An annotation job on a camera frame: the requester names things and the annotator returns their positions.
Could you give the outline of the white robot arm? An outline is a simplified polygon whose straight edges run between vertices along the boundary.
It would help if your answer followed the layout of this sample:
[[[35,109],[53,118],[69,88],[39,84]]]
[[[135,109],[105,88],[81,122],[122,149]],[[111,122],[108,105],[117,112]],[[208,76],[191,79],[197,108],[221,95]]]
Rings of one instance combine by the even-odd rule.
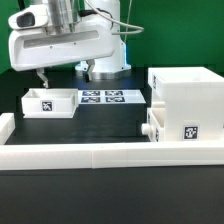
[[[80,10],[78,0],[30,0],[8,19],[9,58],[16,71],[34,70],[48,87],[44,69],[85,61],[88,73],[98,58],[110,57],[118,42],[105,10]]]

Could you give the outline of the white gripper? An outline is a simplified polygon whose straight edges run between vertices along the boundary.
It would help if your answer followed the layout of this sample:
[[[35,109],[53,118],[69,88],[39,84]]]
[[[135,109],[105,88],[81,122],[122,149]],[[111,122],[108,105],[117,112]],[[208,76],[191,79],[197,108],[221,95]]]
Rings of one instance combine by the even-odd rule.
[[[78,63],[92,73],[118,72],[124,67],[124,42],[115,24],[120,5],[100,3],[96,9],[80,9],[76,3],[32,3],[11,15],[8,24],[9,58],[16,71],[37,69],[43,86],[49,80],[43,68]]]

